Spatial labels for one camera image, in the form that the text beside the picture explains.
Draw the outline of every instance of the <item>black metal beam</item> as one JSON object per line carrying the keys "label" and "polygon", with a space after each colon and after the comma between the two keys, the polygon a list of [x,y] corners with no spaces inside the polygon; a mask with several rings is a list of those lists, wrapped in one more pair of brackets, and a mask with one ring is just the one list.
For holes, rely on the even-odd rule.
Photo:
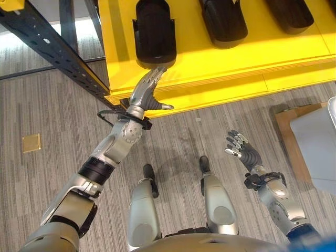
{"label": "black metal beam", "polygon": [[[101,61],[101,60],[105,60],[105,57],[86,59],[84,61],[86,63],[90,63],[90,62],[96,62],[96,61]],[[15,73],[12,73],[12,74],[10,73],[9,75],[0,76],[0,80],[6,80],[6,79],[20,77],[20,76],[24,76],[24,75],[31,75],[32,73],[35,74],[37,72],[43,72],[43,71],[48,71],[48,70],[52,70],[52,69],[56,69],[56,67],[54,67],[54,66],[40,67],[40,68],[26,70],[26,71],[22,71],[22,72],[15,72]]]}
{"label": "black metal beam", "polygon": [[93,22],[94,29],[96,30],[98,39],[100,41],[100,45],[104,49],[103,36],[101,32],[101,23],[100,23],[100,17],[99,17],[98,1],[97,0],[85,0],[85,4],[89,11],[91,20]]}
{"label": "black metal beam", "polygon": [[62,38],[78,52],[75,12],[73,0],[59,0],[59,21],[61,24]]}
{"label": "black metal beam", "polygon": [[90,94],[114,108],[104,98],[109,95],[109,88],[28,0],[22,10],[5,12],[0,8],[0,23]]}

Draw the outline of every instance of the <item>wooden panel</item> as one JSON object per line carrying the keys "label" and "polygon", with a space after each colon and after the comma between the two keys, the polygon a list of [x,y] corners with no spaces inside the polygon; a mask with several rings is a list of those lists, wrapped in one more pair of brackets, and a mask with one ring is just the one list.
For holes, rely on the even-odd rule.
{"label": "wooden panel", "polygon": [[295,173],[295,177],[298,180],[311,183],[311,177],[303,159],[299,145],[295,139],[295,135],[290,128],[290,121],[302,115],[308,114],[314,110],[318,110],[327,106],[327,102],[308,105],[300,108],[291,109],[279,114],[276,114],[276,120],[282,135],[283,142],[285,144],[287,154]]}

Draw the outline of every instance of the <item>metal shelving rack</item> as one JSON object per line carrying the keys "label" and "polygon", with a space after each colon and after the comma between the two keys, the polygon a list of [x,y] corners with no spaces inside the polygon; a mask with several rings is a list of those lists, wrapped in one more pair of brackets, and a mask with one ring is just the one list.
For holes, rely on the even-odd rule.
{"label": "metal shelving rack", "polygon": [[[85,0],[85,4],[102,44],[98,2]],[[115,108],[104,98],[110,94],[109,86],[78,55],[73,1],[59,0],[59,6],[61,36],[28,0],[0,1],[0,24],[94,97]]]}

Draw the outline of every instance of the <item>black foot-shaped object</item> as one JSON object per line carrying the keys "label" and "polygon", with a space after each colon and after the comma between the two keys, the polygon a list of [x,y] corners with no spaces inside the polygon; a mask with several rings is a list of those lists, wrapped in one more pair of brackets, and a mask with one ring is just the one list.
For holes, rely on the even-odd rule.
{"label": "black foot-shaped object", "polygon": [[[201,156],[199,159],[199,163],[199,168],[201,169],[203,174],[210,171],[209,159],[207,156]],[[201,179],[201,192],[204,196],[204,178]]]}
{"label": "black foot-shaped object", "polygon": [[305,0],[266,0],[271,12],[287,34],[298,34],[314,23]]}
{"label": "black foot-shaped object", "polygon": [[135,50],[141,67],[171,67],[176,60],[175,22],[165,0],[139,0],[133,20]]}
{"label": "black foot-shaped object", "polygon": [[147,179],[147,178],[151,178],[151,186],[152,186],[152,193],[153,193],[153,198],[157,198],[159,196],[159,190],[158,190],[158,186],[156,184],[155,181],[155,174],[154,174],[154,170],[153,167],[150,164],[146,164],[143,168],[143,176]]}
{"label": "black foot-shaped object", "polygon": [[202,173],[210,171],[209,159],[207,156],[201,156],[199,159],[199,163],[199,168],[201,169]]}
{"label": "black foot-shaped object", "polygon": [[202,16],[212,43],[222,49],[240,44],[247,36],[247,26],[240,0],[199,0]]}

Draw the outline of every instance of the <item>robot forearm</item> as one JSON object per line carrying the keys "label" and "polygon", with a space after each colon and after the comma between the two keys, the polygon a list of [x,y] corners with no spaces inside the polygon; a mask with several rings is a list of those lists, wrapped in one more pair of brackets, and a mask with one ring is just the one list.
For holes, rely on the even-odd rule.
{"label": "robot forearm", "polygon": [[319,238],[319,234],[306,219],[302,207],[288,192],[284,175],[266,173],[259,153],[239,132],[232,130],[227,139],[230,144],[225,152],[239,158],[249,171],[245,175],[246,187],[258,191],[273,222],[288,239],[292,241],[307,234]]}
{"label": "robot forearm", "polygon": [[28,238],[20,252],[78,251],[79,238],[89,230],[97,212],[93,200],[102,192],[114,168],[141,138],[145,110],[174,108],[157,102],[153,97],[164,72],[165,69],[157,68],[140,80],[127,112],[119,117],[111,133],[50,203],[41,226]]}

